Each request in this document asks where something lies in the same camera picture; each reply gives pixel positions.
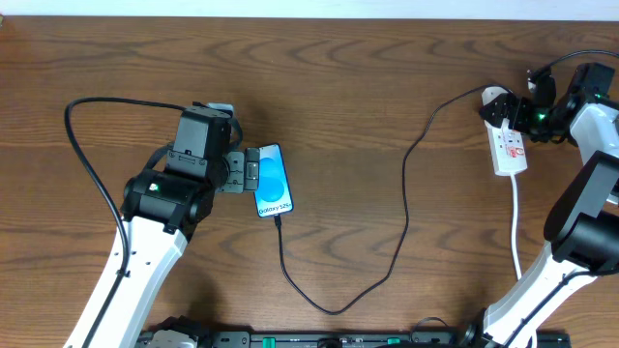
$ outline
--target white wall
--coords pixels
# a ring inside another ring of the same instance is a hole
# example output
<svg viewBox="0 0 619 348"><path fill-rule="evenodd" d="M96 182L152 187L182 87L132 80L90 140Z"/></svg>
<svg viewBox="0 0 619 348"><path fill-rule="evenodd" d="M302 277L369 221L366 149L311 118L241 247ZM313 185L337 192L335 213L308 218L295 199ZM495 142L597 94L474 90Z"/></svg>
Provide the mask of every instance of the white wall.
<svg viewBox="0 0 619 348"><path fill-rule="evenodd" d="M619 0L1 0L0 13L619 20Z"/></svg>

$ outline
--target phone screen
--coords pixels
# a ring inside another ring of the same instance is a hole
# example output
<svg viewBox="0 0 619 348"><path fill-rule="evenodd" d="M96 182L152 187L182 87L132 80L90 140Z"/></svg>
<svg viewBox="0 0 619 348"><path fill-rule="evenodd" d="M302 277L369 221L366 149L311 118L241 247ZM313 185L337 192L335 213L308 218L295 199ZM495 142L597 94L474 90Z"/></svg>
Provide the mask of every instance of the phone screen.
<svg viewBox="0 0 619 348"><path fill-rule="evenodd" d="M260 148L258 189L253 193L261 218L292 212L292 196L279 144Z"/></svg>

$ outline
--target power strip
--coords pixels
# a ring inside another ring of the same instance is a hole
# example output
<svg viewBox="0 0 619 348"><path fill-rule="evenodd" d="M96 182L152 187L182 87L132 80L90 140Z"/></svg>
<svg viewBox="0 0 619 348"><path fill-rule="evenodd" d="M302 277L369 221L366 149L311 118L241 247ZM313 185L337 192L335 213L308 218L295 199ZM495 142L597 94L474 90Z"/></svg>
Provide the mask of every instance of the power strip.
<svg viewBox="0 0 619 348"><path fill-rule="evenodd" d="M482 93L484 105L492 102L497 96L507 93L500 87L486 88ZM503 119L501 128L493 127L484 121L487 128L487 137L490 142L490 153L494 174L499 176L515 175L527 168L524 155L524 143L519 131L510 130L508 119Z"/></svg>

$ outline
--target wooden table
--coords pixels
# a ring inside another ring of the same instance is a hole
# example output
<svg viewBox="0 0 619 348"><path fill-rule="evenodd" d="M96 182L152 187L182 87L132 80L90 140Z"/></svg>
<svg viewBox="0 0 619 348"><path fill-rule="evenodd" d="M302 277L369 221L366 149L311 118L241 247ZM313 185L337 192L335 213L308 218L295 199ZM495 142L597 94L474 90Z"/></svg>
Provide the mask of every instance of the wooden table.
<svg viewBox="0 0 619 348"><path fill-rule="evenodd" d="M224 18L6 18L0 29L0 345L58 347L103 269L114 223L77 160L63 109L86 96L230 102L246 146L281 144L296 204L283 219L289 272L340 308L387 271L404 224L405 149L441 102L582 48L616 49L612 23ZM563 94L580 57L554 70ZM616 94L619 85L614 84ZM286 283L271 219L250 194L218 195L148 324L187 315L257 331L409 330L467 323L515 282L511 188L496 177L478 95L440 113L408 162L409 235L392 278L330 317ZM74 128L116 203L179 113L79 106ZM518 176L523 267L581 166L568 144L527 145ZM574 347L615 347L619 277L578 292L545 323Z"/></svg>

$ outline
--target blue phone screen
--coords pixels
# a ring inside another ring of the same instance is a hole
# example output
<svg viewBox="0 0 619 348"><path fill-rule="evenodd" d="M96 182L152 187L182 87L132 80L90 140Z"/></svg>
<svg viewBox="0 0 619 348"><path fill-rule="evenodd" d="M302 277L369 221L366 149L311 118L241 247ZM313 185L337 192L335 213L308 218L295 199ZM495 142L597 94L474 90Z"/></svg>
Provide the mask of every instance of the blue phone screen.
<svg viewBox="0 0 619 348"><path fill-rule="evenodd" d="M292 197L283 167L280 145L260 148L258 189L253 196L261 218L292 211Z"/></svg>

